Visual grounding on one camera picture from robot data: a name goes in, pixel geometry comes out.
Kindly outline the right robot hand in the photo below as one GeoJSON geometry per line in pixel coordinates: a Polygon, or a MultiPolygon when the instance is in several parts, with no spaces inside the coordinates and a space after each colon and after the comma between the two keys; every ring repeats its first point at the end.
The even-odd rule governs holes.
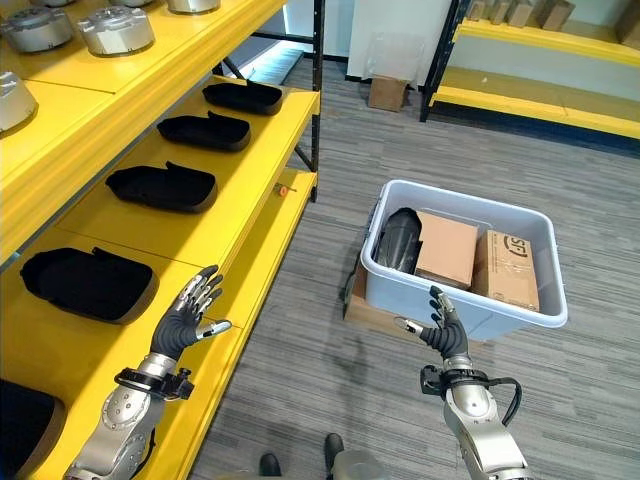
{"type": "Polygon", "coordinates": [[[429,294],[432,297],[429,304],[435,310],[431,318],[436,323],[436,328],[425,327],[400,316],[394,318],[394,324],[439,352],[445,361],[458,359],[471,362],[467,334],[453,303],[446,293],[436,286],[430,288],[429,294]]]}

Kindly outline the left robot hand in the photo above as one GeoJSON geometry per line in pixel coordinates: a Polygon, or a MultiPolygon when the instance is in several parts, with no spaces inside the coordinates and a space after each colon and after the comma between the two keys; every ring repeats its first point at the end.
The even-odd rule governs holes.
{"type": "Polygon", "coordinates": [[[183,351],[208,337],[226,332],[232,327],[229,320],[201,325],[204,314],[221,295],[219,284],[223,276],[218,266],[205,267],[192,277],[176,296],[158,322],[150,352],[178,361],[183,351]]]}

